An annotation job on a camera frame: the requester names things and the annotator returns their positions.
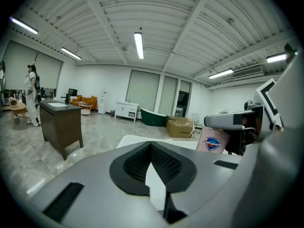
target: round table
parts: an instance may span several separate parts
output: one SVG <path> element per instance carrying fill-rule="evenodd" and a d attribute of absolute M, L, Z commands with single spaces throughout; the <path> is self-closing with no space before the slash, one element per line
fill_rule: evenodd
<path fill-rule="evenodd" d="M 11 111 L 11 117 L 13 120 L 13 129 L 15 129 L 15 115 L 16 114 L 22 114 L 22 117 L 24 118 L 25 123 L 27 122 L 25 118 L 25 105 L 23 103 L 17 103 L 17 105 L 11 105 L 10 107 Z"/>
<path fill-rule="evenodd" d="M 81 107 L 80 110 L 81 115 L 91 115 L 91 107 L 93 106 L 92 104 L 79 104 L 79 106 Z"/>

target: wooden cabinet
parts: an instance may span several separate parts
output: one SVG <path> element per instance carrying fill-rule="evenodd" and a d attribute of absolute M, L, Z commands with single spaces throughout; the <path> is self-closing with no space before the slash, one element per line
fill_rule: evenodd
<path fill-rule="evenodd" d="M 136 120 L 137 108 L 139 104 L 129 103 L 129 102 L 117 102 L 115 108 L 115 118 L 116 116 L 122 116 Z"/>

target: tiled floor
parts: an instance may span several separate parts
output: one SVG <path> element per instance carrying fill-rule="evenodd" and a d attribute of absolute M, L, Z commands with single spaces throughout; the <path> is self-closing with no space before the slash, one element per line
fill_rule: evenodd
<path fill-rule="evenodd" d="M 0 169 L 9 188 L 26 199 L 81 159 L 115 149 L 125 135 L 171 138 L 165 127 L 93 112 L 90 116 L 81 116 L 84 147 L 80 149 L 79 142 L 68 146 L 64 161 L 51 144 L 44 141 L 41 127 L 25 125 L 19 117 L 15 119 L 16 128 L 12 129 L 11 121 L 11 113 L 4 112 L 0 118 Z M 194 133 L 191 138 L 175 140 L 198 141 L 198 138 L 199 134 Z"/>

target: fluorescent tube light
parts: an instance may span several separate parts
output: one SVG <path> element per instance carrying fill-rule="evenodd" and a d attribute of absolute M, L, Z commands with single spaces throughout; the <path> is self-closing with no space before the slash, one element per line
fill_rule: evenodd
<path fill-rule="evenodd" d="M 267 62 L 268 63 L 273 63 L 273 62 L 277 62 L 277 61 L 281 61 L 281 60 L 286 60 L 286 54 L 285 53 L 267 57 Z"/>
<path fill-rule="evenodd" d="M 26 23 L 24 22 L 21 22 L 20 20 L 17 20 L 17 19 L 14 19 L 12 17 L 10 17 L 10 20 L 20 26 L 22 26 L 23 28 L 29 30 L 30 32 L 34 33 L 34 34 L 37 34 L 38 33 L 38 30 L 34 29 L 33 27 L 27 25 Z"/>
<path fill-rule="evenodd" d="M 143 59 L 143 35 L 140 32 L 134 33 L 136 48 L 137 48 L 137 54 L 139 59 Z"/>
<path fill-rule="evenodd" d="M 208 78 L 213 79 L 213 78 L 221 77 L 221 76 L 224 76 L 226 74 L 232 74 L 232 73 L 233 73 L 233 70 L 232 69 L 228 69 L 228 70 L 225 70 L 223 72 L 211 75 Z"/>
<path fill-rule="evenodd" d="M 65 51 L 66 53 L 70 54 L 71 56 L 76 57 L 77 59 L 81 60 L 81 57 L 79 57 L 79 56 L 77 56 L 76 54 L 74 54 L 73 52 L 71 52 L 71 51 L 65 49 L 64 47 L 61 48 L 61 50 Z"/>

